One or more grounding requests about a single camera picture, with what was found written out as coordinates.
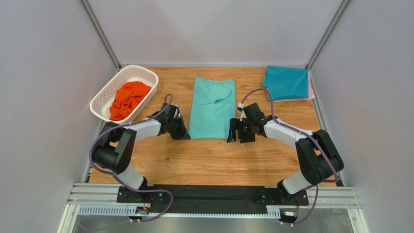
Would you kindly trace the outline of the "mint green t shirt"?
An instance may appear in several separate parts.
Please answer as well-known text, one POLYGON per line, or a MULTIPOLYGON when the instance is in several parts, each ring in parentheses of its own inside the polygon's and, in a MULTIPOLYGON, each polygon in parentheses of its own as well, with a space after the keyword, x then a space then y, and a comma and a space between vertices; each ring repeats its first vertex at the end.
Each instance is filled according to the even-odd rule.
POLYGON ((236 82, 195 79, 189 119, 191 139, 226 140, 236 117, 236 82))

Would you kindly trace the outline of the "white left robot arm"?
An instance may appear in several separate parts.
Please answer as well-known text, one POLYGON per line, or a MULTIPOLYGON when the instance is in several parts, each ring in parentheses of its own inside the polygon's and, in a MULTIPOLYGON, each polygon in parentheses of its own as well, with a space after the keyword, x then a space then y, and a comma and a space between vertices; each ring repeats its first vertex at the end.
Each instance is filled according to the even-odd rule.
POLYGON ((136 142, 163 134, 173 140, 190 139, 180 107, 164 103, 160 111, 139 122, 105 124, 101 134, 92 144, 89 159, 96 169, 110 174, 131 190, 139 190, 146 179, 131 165, 136 142))

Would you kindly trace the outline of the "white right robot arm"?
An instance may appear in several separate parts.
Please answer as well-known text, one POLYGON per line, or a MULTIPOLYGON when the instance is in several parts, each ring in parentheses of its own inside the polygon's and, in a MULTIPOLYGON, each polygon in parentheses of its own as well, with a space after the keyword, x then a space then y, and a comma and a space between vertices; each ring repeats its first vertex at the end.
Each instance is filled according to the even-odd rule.
POLYGON ((282 142, 297 153, 299 170, 278 182, 278 201, 290 200, 308 187, 328 182, 332 176, 337 179, 343 170, 343 160, 327 131, 307 131, 274 115, 265 116, 256 103, 240 105, 238 110, 241 117, 230 119, 227 142, 254 142, 260 135, 282 142))

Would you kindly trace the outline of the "folded teal t shirt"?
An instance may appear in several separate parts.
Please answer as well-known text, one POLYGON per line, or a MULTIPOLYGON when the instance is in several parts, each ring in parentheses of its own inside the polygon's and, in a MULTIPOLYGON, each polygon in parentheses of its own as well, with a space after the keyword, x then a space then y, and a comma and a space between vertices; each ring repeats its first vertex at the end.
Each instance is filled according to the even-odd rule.
POLYGON ((309 100, 313 91, 310 72, 304 68, 267 66, 262 85, 269 91, 269 101, 309 100))

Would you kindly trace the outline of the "orange t shirt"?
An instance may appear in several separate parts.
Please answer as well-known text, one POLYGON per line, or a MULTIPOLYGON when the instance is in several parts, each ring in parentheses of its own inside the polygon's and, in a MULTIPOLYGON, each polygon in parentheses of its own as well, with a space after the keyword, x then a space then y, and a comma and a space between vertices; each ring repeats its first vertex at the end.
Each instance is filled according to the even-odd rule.
POLYGON ((151 87, 142 82, 127 82, 117 92, 109 108, 110 120, 127 118, 150 92, 151 87))

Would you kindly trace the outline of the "white plastic laundry basket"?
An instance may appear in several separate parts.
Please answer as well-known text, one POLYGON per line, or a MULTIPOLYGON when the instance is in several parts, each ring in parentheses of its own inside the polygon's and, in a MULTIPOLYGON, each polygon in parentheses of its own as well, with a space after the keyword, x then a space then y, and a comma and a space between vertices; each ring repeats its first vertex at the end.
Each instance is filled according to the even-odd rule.
POLYGON ((91 100, 90 111, 104 121, 132 122, 157 91, 158 76, 137 65, 122 68, 91 100))

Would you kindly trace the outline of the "black base cloth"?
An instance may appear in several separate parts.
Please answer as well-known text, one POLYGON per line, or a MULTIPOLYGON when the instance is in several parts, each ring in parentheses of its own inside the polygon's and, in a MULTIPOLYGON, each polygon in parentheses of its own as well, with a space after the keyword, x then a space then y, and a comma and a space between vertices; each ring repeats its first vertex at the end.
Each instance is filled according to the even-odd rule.
POLYGON ((276 189, 264 186, 159 185, 173 202, 168 214, 264 214, 267 205, 281 205, 276 189))

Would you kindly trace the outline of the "right aluminium corner post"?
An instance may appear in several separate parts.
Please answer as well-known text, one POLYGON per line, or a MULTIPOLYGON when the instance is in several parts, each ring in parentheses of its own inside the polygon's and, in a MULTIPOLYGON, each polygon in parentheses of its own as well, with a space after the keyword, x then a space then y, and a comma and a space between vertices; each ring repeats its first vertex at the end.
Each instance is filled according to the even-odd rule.
POLYGON ((312 69, 315 66, 317 59, 322 53, 325 45, 327 44, 328 40, 330 39, 331 35, 333 34, 334 30, 336 29, 337 25, 339 24, 341 18, 343 17, 351 2, 351 0, 342 0, 340 2, 339 7, 337 8, 334 16, 332 17, 325 32, 323 33, 318 45, 316 46, 316 49, 314 50, 309 62, 306 65, 307 69, 312 69))

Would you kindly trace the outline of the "aluminium corner post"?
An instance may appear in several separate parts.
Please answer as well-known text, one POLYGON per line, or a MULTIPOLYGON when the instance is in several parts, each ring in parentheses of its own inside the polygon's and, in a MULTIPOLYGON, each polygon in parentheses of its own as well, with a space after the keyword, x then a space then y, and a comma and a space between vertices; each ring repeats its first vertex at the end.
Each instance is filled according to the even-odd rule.
POLYGON ((340 2, 339 7, 337 8, 334 16, 332 17, 325 32, 323 33, 318 45, 316 46, 316 49, 314 50, 309 62, 306 65, 307 69, 312 69, 315 66, 317 59, 322 53, 325 45, 327 44, 328 40, 330 39, 331 35, 333 34, 334 30, 336 29, 337 25, 339 24, 341 18, 343 17, 351 2, 351 0, 342 0, 340 2))
POLYGON ((86 16, 88 17, 88 20, 91 24, 91 26, 93 27, 98 39, 100 40, 106 54, 108 55, 112 65, 114 66, 114 68, 119 71, 121 69, 121 64, 119 63, 119 60, 114 52, 114 50, 112 49, 109 40, 107 39, 103 28, 101 27, 99 20, 96 16, 96 14, 94 13, 94 10, 92 8, 91 3, 88 0, 79 0, 79 3, 81 4, 86 16))

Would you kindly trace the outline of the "left aluminium corner post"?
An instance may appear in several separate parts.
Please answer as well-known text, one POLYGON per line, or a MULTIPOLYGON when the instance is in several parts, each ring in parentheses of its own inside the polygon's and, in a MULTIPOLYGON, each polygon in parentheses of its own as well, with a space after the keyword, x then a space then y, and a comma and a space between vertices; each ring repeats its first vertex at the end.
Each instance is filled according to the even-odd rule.
POLYGON ((94 13, 94 10, 92 8, 91 3, 88 0, 79 0, 79 3, 81 4, 86 16, 88 17, 88 20, 91 24, 91 26, 93 27, 98 39, 100 40, 106 54, 108 55, 112 65, 114 66, 114 68, 119 71, 121 69, 121 64, 119 63, 119 60, 114 52, 114 50, 112 49, 109 40, 107 39, 103 28, 101 27, 99 20, 96 16, 96 14, 94 13))

